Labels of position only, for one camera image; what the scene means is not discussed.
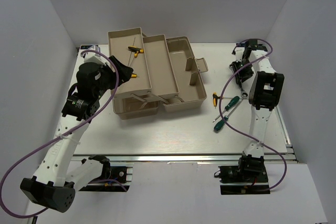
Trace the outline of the yellow black T-handle hex key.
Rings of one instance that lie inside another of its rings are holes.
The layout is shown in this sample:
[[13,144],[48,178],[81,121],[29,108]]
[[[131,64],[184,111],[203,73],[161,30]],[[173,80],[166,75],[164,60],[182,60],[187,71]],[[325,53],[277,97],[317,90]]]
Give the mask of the yellow black T-handle hex key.
[[135,74],[135,73],[133,73],[132,75],[131,75],[131,79],[132,78],[137,78],[138,76],[137,76],[137,74]]

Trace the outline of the long yellow black T-handle key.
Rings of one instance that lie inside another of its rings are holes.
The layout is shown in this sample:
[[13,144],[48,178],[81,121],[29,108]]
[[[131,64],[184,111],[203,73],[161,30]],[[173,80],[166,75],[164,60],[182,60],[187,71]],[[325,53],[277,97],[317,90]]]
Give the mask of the long yellow black T-handle key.
[[135,38],[133,40],[133,45],[132,46],[128,46],[128,50],[131,52],[130,53],[130,57],[129,57],[129,62],[128,62],[128,66],[129,67],[132,65],[134,59],[136,59],[139,54],[143,54],[144,53],[144,49],[143,48],[139,48],[139,47],[135,47],[134,43],[135,43]]

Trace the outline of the silver ratchet wrench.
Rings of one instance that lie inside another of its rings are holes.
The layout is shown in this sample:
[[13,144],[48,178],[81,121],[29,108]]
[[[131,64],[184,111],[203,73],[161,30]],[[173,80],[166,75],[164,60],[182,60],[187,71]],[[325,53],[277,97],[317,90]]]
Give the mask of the silver ratchet wrench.
[[248,93],[244,90],[242,83],[239,83],[239,84],[238,84],[238,87],[239,87],[239,89],[240,89],[240,96],[241,96],[243,99],[247,99],[247,98],[248,98]]

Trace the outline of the beige plastic toolbox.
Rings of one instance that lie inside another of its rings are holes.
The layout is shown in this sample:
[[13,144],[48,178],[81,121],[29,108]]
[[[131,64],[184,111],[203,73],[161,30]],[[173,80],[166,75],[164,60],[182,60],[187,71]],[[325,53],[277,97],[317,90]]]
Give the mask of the beige plastic toolbox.
[[113,111],[122,120],[166,112],[197,109],[207,94],[202,73],[204,58],[196,58],[187,37],[147,36],[141,28],[108,32],[109,54],[128,66],[128,46],[143,48],[132,65],[137,78],[121,85],[113,98]]

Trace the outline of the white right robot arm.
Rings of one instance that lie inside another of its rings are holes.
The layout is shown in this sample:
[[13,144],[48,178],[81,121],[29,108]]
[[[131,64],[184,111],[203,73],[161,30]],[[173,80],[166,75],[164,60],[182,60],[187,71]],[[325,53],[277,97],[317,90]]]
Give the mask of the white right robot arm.
[[278,105],[285,77],[271,65],[265,47],[252,46],[245,48],[241,59],[231,67],[237,71],[242,66],[254,61],[238,73],[239,80],[244,82],[251,77],[254,69],[255,78],[251,85],[248,100],[251,105],[251,123],[249,135],[256,138],[243,150],[237,168],[238,177],[247,182],[256,175],[256,169],[264,165],[264,147],[269,118]]

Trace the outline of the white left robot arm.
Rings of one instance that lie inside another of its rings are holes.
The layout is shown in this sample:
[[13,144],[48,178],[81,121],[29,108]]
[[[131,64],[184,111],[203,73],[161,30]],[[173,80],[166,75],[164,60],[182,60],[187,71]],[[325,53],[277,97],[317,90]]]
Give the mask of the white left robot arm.
[[133,75],[133,69],[115,56],[109,59],[116,71],[98,58],[87,58],[79,66],[77,81],[70,87],[61,111],[56,132],[59,140],[47,151],[32,178],[24,178],[20,184],[31,202],[66,212],[77,191],[94,180],[104,182],[111,178],[110,161],[103,155],[92,155],[84,159],[80,167],[68,172],[74,151],[90,125],[90,118],[100,107],[101,97],[128,82]]

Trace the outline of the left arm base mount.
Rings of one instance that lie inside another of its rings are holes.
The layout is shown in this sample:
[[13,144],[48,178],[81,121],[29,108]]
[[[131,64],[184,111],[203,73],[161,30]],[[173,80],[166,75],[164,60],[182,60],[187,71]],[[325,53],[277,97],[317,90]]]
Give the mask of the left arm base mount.
[[96,178],[101,182],[91,182],[80,191],[104,192],[104,193],[126,193],[131,185],[133,175],[133,164],[111,163],[107,179]]

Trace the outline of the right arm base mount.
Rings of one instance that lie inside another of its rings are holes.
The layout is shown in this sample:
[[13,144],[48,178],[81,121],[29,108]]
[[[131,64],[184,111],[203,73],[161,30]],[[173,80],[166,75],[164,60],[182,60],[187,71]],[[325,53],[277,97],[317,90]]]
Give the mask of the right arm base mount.
[[264,165],[224,165],[214,173],[221,195],[267,195],[270,186]]

